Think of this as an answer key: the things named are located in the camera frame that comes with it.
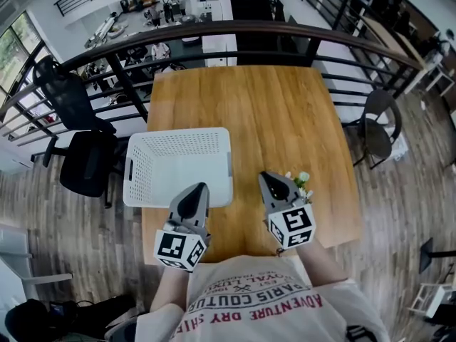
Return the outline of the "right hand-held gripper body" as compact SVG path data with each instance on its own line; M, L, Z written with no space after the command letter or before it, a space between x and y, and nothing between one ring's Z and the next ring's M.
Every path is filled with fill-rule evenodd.
M267 229L282 249L314 239L316 223L311 204L290 177L263 171L258 176Z

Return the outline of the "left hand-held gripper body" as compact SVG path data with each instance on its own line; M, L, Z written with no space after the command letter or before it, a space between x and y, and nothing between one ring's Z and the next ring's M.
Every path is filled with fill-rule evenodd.
M154 257L166 267L194 271L211 240L206 228L208 214L206 183L199 182L179 193L170 203L163 228L156 231Z

